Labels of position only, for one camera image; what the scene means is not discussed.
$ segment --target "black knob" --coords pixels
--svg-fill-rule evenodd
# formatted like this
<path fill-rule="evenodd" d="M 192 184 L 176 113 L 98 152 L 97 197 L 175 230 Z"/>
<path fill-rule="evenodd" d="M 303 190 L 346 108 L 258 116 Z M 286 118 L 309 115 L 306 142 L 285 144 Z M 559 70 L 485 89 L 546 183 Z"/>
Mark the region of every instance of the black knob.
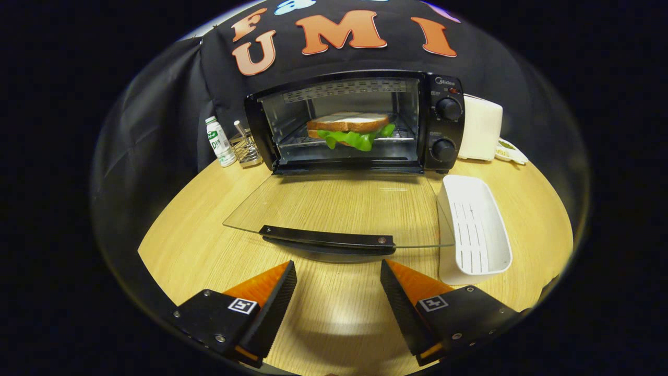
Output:
<path fill-rule="evenodd" d="M 452 98 L 445 98 L 436 104 L 436 113 L 448 120 L 457 120 L 462 115 L 462 107 Z"/>
<path fill-rule="evenodd" d="M 432 155 L 443 163 L 450 163 L 457 159 L 457 149 L 450 141 L 440 139 L 432 145 Z"/>

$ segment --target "round table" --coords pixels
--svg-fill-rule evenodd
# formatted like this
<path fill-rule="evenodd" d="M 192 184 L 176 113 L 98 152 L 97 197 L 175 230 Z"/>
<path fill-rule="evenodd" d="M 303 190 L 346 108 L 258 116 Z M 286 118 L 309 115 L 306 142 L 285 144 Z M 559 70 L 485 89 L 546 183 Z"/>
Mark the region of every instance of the round table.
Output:
<path fill-rule="evenodd" d="M 459 160 L 450 173 L 487 183 L 512 247 L 511 267 L 477 287 L 518 312 L 533 307 L 573 251 L 559 196 L 531 162 Z M 380 262 L 309 260 L 223 225 L 270 175 L 264 165 L 223 168 L 214 161 L 173 198 L 139 247 L 161 289 L 179 305 L 205 288 L 222 292 L 293 260 L 297 287 L 265 363 L 300 375 L 405 375 L 425 368 L 401 336 L 380 284 Z M 426 173 L 434 197 L 442 177 Z M 388 258 L 438 279 L 438 248 L 397 249 Z"/>

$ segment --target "oven door handle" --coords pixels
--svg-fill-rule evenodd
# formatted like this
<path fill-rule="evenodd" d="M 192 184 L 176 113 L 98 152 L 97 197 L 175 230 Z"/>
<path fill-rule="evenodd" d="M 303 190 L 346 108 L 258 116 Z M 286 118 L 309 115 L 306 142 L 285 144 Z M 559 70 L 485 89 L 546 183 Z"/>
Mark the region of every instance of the oven door handle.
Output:
<path fill-rule="evenodd" d="M 309 231 L 273 225 L 262 226 L 259 233 L 267 242 L 321 255 L 386 256 L 395 251 L 391 235 Z"/>

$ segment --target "plastic bottle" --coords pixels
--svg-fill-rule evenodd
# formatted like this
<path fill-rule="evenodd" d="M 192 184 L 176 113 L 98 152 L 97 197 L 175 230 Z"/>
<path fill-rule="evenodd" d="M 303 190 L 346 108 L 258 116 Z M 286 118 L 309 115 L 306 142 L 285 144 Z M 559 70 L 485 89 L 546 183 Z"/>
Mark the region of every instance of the plastic bottle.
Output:
<path fill-rule="evenodd" d="M 206 119 L 206 135 L 221 166 L 227 167 L 236 161 L 234 150 L 215 116 Z"/>

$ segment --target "metal utensil holder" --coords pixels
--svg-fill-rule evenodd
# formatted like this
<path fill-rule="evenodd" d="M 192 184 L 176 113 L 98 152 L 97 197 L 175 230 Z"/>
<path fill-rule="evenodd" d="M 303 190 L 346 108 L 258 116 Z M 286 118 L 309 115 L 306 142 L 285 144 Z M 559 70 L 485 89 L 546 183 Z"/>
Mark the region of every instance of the metal utensil holder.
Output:
<path fill-rule="evenodd" d="M 244 129 L 246 132 L 246 137 L 244 138 L 241 134 L 233 137 L 230 140 L 232 145 L 232 150 L 236 155 L 236 158 L 239 160 L 241 167 L 250 167 L 259 165 L 262 163 L 262 157 L 257 152 L 257 146 L 253 136 L 250 134 L 250 129 Z"/>

